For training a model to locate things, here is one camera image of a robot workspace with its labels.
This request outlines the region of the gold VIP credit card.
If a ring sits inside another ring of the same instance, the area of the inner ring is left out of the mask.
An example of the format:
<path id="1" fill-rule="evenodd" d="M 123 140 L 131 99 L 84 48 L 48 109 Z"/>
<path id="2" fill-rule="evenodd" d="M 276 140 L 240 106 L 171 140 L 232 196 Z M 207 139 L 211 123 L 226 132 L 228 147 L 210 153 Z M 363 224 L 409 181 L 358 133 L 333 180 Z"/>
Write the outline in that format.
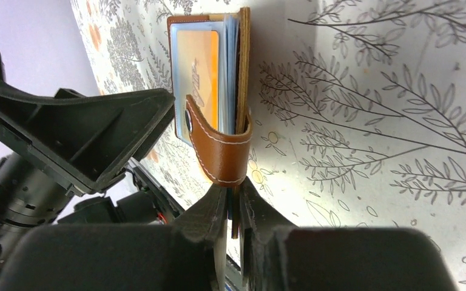
<path id="1" fill-rule="evenodd" d="M 213 30 L 179 30 L 175 32 L 175 93 L 181 133 L 188 136 L 184 123 L 186 96 L 191 95 L 205 120 L 219 128 L 218 71 L 219 36 Z"/>

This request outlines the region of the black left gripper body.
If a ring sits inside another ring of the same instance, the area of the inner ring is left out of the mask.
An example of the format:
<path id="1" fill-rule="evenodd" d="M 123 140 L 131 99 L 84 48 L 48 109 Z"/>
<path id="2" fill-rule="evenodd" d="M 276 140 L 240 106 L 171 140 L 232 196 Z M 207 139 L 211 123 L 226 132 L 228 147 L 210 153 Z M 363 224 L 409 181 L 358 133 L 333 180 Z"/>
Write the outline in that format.
<path id="1" fill-rule="evenodd" d="M 0 269 L 31 229 L 54 222 L 76 195 L 64 144 L 55 135 L 0 128 L 13 153 L 0 160 Z"/>

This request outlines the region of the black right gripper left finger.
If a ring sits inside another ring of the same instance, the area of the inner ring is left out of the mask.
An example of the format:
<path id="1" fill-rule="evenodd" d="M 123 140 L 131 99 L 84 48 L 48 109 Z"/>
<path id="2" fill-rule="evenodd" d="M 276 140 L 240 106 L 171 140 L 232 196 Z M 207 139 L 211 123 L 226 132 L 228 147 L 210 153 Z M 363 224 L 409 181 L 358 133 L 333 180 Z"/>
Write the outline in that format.
<path id="1" fill-rule="evenodd" d="M 227 189 L 209 188 L 180 215 L 175 230 L 171 285 L 181 290 L 224 290 L 228 224 Z"/>

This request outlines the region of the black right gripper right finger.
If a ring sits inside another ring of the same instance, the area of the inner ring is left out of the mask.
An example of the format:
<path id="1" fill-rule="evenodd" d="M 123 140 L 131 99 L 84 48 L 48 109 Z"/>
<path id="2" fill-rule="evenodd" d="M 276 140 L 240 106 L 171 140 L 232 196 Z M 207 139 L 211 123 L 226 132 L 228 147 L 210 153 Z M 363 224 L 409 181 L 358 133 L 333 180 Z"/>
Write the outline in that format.
<path id="1" fill-rule="evenodd" d="M 243 285 L 247 290 L 283 290 L 285 259 L 277 228 L 294 224 L 261 197 L 250 179 L 241 183 L 239 195 Z"/>

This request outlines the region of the brown leather card holder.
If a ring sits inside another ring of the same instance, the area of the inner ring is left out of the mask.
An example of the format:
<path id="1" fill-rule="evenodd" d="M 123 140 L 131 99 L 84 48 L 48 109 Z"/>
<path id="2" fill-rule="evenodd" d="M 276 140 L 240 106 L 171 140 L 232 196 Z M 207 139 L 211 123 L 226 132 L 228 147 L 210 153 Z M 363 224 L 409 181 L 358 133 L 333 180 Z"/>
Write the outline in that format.
<path id="1" fill-rule="evenodd" d="M 251 9 L 167 20 L 175 134 L 202 172 L 228 189 L 232 237 L 240 228 L 239 185 L 246 178 L 253 125 L 248 108 Z"/>

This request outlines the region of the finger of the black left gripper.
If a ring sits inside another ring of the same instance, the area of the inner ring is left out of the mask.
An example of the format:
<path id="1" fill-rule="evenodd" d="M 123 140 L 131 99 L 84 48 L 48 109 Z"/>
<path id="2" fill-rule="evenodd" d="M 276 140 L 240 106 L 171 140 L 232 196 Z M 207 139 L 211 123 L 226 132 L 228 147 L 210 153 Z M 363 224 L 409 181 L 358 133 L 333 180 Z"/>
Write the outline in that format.
<path id="1" fill-rule="evenodd" d="M 174 118 L 174 96 L 149 89 L 36 96 L 7 84 L 0 54 L 0 141 L 76 195 L 107 190 L 143 159 Z"/>

